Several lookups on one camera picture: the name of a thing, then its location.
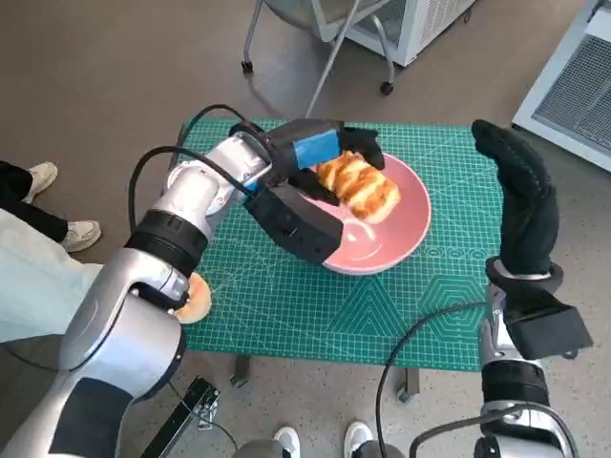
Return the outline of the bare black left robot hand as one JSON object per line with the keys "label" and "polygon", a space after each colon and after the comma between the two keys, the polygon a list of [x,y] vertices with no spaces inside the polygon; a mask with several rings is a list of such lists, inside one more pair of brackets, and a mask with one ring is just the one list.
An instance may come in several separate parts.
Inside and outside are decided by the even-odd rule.
{"label": "bare black left robot hand", "polygon": [[286,181],[308,197],[330,205],[337,206],[340,200],[320,184],[312,166],[350,151],[378,170],[385,168],[378,132],[372,129],[347,127],[342,121],[300,118],[269,131],[267,136],[273,166],[266,181],[273,185]]}

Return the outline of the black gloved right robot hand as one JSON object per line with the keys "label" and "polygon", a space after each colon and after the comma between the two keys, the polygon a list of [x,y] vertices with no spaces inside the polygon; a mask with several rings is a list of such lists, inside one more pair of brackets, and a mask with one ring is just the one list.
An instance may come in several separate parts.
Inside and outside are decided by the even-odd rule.
{"label": "black gloved right robot hand", "polygon": [[539,153],[513,131],[478,119],[474,146],[493,160],[503,192],[499,257],[513,276],[548,274],[558,237],[557,190]]}

